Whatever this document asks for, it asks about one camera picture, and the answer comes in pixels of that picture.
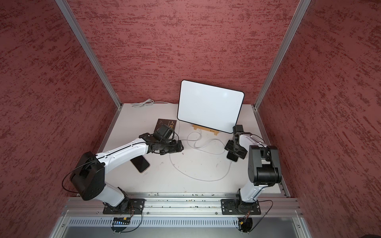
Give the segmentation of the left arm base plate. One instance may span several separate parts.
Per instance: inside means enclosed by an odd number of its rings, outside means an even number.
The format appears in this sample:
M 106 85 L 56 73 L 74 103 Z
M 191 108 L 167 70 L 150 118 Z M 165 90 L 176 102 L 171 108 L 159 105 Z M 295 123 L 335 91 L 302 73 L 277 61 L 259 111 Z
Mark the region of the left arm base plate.
M 118 206 L 113 207 L 108 203 L 104 203 L 104 215 L 123 215 L 130 214 L 140 215 L 145 207 L 146 200 L 143 198 L 125 198 Z

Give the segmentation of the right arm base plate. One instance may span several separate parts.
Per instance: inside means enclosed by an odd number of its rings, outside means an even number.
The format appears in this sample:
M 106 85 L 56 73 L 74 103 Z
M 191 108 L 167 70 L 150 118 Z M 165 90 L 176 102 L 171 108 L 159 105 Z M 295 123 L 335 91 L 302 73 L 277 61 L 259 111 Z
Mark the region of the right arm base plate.
M 234 199 L 221 199 L 220 203 L 223 215 L 261 215 L 258 202 L 247 203 Z

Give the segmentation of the black smartphone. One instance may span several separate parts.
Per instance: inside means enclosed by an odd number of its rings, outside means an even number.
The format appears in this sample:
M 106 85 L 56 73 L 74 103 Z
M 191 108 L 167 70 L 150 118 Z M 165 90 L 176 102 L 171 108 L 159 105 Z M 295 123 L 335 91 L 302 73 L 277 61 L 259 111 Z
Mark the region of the black smartphone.
M 150 167 L 150 163 L 143 156 L 131 159 L 131 163 L 140 173 L 145 172 Z
M 228 160 L 230 160 L 230 161 L 237 162 L 239 157 L 238 157 L 235 153 L 229 151 L 229 152 L 227 153 L 226 158 L 227 158 Z

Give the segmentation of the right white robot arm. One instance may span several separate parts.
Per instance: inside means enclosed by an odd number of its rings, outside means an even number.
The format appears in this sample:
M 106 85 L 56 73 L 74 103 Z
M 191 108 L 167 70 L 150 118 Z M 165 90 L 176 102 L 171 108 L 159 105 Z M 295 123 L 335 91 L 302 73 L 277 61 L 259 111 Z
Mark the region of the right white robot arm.
M 249 181 L 238 189 L 231 202 L 233 209 L 239 214 L 259 209 L 261 193 L 282 180 L 278 149 L 257 141 L 249 132 L 241 131 L 233 133 L 233 139 L 227 142 L 225 150 L 227 159 L 232 162 L 248 158 Z

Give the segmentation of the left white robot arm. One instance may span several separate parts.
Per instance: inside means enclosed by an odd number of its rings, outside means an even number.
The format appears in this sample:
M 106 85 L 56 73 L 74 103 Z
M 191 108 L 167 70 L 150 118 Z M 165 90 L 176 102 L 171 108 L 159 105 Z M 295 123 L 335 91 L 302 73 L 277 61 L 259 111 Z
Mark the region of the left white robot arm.
M 75 193 L 84 201 L 99 200 L 111 211 L 126 214 L 134 209 L 127 193 L 105 182 L 105 175 L 113 169 L 149 153 L 166 155 L 184 150 L 182 142 L 171 135 L 145 133 L 134 141 L 116 149 L 93 154 L 84 153 L 76 167 L 68 175 L 76 189 Z

